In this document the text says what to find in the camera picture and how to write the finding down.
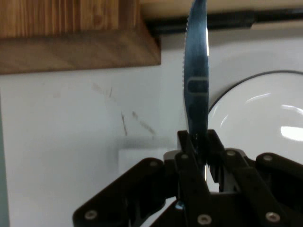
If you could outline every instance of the scuff mark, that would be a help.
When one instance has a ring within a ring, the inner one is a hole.
[[[125,133],[125,136],[127,136],[127,128],[126,128],[126,124],[125,124],[125,119],[124,119],[124,115],[123,113],[121,112],[121,119],[122,119],[122,123],[123,123],[123,128],[124,128],[124,133]]]
[[[103,92],[102,88],[96,83],[92,83],[91,89],[98,92],[101,95],[104,95],[104,92]]]
[[[108,96],[109,98],[111,98],[112,92],[113,92],[113,87],[110,88],[110,93],[109,93],[109,96]]]
[[[138,114],[135,111],[133,111],[132,115],[133,115],[134,119],[136,119],[136,120],[139,119],[139,116],[138,116]]]
[[[60,91],[54,93],[54,94],[53,94],[53,98],[61,98],[61,93],[60,93]]]
[[[140,122],[140,125],[141,125],[144,129],[146,129],[147,131],[149,131],[153,136],[156,135],[155,130],[154,130],[151,126],[149,126],[147,123],[145,123],[145,122]]]

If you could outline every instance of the metal blade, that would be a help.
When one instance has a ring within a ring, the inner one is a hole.
[[[196,139],[207,134],[208,96],[206,0],[195,0],[185,41],[184,101],[189,134]]]

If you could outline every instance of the black rail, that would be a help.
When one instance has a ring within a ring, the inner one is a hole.
[[[208,30],[251,28],[253,24],[294,21],[303,19],[303,7],[264,11],[239,11],[214,13],[207,16]],[[187,17],[147,21],[147,27],[154,36],[185,32]]]

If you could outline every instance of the white plate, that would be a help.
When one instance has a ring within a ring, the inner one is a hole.
[[[270,72],[236,85],[211,109],[208,128],[249,158],[273,152],[303,164],[303,74]]]

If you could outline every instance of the white wall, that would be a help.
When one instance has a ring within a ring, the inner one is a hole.
[[[215,32],[209,41],[211,102],[251,75],[303,70],[303,31]],[[75,209],[118,176],[120,148],[176,146],[186,128],[183,43],[163,37],[161,66],[0,77],[12,227],[71,227]]]

